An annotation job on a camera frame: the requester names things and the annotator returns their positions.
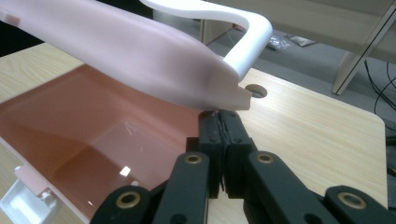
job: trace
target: cable hole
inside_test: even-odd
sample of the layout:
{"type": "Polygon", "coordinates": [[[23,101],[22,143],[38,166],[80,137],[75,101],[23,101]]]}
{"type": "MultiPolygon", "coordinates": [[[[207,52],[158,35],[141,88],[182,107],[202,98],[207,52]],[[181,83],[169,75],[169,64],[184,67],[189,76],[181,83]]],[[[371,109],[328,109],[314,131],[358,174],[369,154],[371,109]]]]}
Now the cable hole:
{"type": "Polygon", "coordinates": [[[250,91],[252,93],[252,97],[254,98],[264,98],[268,93],[264,87],[257,84],[247,85],[245,90],[250,91]]]}

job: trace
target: white plastic part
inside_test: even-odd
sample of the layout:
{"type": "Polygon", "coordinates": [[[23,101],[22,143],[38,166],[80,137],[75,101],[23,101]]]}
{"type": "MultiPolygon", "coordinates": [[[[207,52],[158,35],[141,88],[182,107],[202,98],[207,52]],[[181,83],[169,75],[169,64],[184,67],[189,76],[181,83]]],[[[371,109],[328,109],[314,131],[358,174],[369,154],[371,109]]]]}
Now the white plastic part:
{"type": "Polygon", "coordinates": [[[224,61],[238,73],[239,81],[244,79],[250,67],[262,53],[272,36],[271,23],[263,16],[208,3],[202,0],[140,0],[148,7],[175,16],[228,21],[247,29],[244,37],[224,57],[224,61]]]}
{"type": "Polygon", "coordinates": [[[0,201],[1,209],[15,224],[48,224],[62,204],[48,192],[36,197],[19,179],[0,201]]]}
{"type": "MultiPolygon", "coordinates": [[[[254,21],[260,18],[265,21],[264,28],[260,35],[250,31],[250,39],[245,37],[243,41],[250,45],[235,46],[225,63],[202,43],[176,29],[94,0],[0,0],[0,18],[165,101],[203,110],[248,109],[251,93],[238,87],[238,82],[265,46],[270,36],[269,22],[240,10],[186,2],[191,4],[177,9],[172,2],[165,10],[173,8],[173,14],[181,15],[186,9],[193,12],[191,8],[197,4],[206,19],[224,17],[243,26],[259,27],[254,21]],[[259,45],[252,45],[258,40],[259,45]]],[[[150,3],[158,7],[161,2],[150,3]]]]}

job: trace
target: gray carpet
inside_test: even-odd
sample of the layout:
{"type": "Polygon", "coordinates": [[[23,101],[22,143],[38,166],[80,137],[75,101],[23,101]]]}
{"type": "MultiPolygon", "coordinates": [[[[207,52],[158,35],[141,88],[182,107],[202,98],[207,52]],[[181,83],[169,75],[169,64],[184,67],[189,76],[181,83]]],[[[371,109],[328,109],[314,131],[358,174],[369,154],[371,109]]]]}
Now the gray carpet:
{"type": "MultiPolygon", "coordinates": [[[[200,23],[198,21],[181,19],[160,12],[154,12],[154,19],[174,26],[195,38],[199,37],[200,23]]],[[[236,43],[243,34],[243,32],[231,30],[208,46],[218,55],[225,56],[233,47],[233,43],[236,43]]],[[[342,95],[332,94],[332,84],[338,65],[344,57],[344,50],[320,43],[302,48],[289,41],[285,37],[285,33],[274,31],[274,35],[282,38],[289,46],[281,50],[266,48],[253,65],[254,68],[374,113],[377,93],[374,92],[369,82],[364,66],[352,79],[342,95]]],[[[386,63],[375,59],[368,59],[367,61],[375,84],[379,89],[384,88],[389,83],[386,63]]],[[[391,77],[396,77],[396,64],[389,65],[389,74],[391,77]]],[[[389,99],[396,102],[395,88],[389,86],[384,93],[389,99]]],[[[387,126],[396,129],[396,112],[384,101],[378,101],[376,114],[385,121],[387,126]]],[[[391,135],[396,134],[396,132],[386,129],[386,134],[391,135]]],[[[387,162],[388,166],[396,168],[396,147],[387,147],[387,162]]],[[[388,175],[388,187],[389,206],[396,207],[395,177],[388,175]]]]}

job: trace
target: wooden tabletop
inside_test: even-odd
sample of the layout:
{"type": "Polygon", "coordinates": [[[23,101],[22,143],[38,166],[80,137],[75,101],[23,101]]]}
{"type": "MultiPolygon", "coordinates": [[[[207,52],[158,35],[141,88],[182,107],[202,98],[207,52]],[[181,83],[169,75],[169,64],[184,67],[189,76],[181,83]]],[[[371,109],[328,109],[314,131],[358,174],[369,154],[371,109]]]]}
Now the wooden tabletop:
{"type": "MultiPolygon", "coordinates": [[[[82,62],[42,44],[0,58],[0,101],[60,76],[82,62]]],[[[277,154],[306,186],[324,194],[331,186],[360,189],[388,204],[384,123],[376,115],[251,69],[241,86],[267,90],[238,111],[259,150],[277,154]]],[[[15,182],[21,162],[0,145],[0,195],[15,182]]],[[[0,220],[7,220],[1,212],[0,220]]],[[[53,223],[80,223],[63,206],[53,223]]],[[[225,193],[210,200],[208,223],[247,223],[241,200],[225,193]]]]}

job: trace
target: grommet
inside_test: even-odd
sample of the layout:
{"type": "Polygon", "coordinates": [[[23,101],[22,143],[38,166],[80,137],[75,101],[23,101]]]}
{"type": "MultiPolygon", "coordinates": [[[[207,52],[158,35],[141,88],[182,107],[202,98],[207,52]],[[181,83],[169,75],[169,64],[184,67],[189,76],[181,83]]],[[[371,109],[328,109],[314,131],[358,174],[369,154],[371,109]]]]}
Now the grommet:
{"type": "Polygon", "coordinates": [[[200,163],[202,161],[202,158],[198,155],[192,154],[192,155],[187,156],[185,158],[185,161],[190,164],[196,164],[196,163],[200,163]]]}
{"type": "Polygon", "coordinates": [[[338,193],[338,199],[351,208],[364,209],[367,207],[367,203],[363,200],[363,198],[353,193],[340,192],[338,193]]]}
{"type": "Polygon", "coordinates": [[[274,158],[270,154],[260,153],[257,155],[257,160],[262,163],[272,163],[274,158]]]}
{"type": "Polygon", "coordinates": [[[140,194],[136,191],[122,193],[116,201],[117,207],[127,209],[135,207],[141,200],[140,194]]]}

